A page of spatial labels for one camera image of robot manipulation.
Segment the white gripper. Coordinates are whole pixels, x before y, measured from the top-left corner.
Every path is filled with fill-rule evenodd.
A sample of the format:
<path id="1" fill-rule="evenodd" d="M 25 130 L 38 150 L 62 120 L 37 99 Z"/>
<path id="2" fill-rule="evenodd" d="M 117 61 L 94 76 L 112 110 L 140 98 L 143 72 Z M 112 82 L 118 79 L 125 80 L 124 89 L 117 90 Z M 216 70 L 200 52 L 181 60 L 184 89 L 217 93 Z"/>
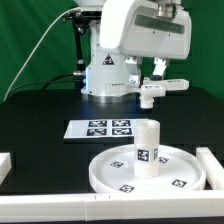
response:
<path id="1" fill-rule="evenodd" d="M 153 57 L 152 80 L 162 80 L 168 59 L 187 58 L 191 43 L 191 18 L 178 7 L 173 19 L 157 15 L 158 4 L 150 0 L 107 0 L 102 9 L 100 45 L 108 52 L 127 55 L 129 83 L 138 88 L 142 57 Z"/>

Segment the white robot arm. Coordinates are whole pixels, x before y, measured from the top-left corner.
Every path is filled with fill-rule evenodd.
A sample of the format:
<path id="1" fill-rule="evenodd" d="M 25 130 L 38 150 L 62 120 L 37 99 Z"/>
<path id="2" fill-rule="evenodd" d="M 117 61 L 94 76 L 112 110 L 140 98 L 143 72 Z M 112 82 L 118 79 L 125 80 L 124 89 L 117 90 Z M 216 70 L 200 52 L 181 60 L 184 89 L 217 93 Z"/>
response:
<path id="1" fill-rule="evenodd" d="M 138 93 L 151 108 L 156 97 L 189 88 L 187 80 L 164 78 L 169 61 L 190 51 L 192 23 L 182 0 L 73 1 L 74 28 L 91 30 L 83 95 L 107 103 Z"/>

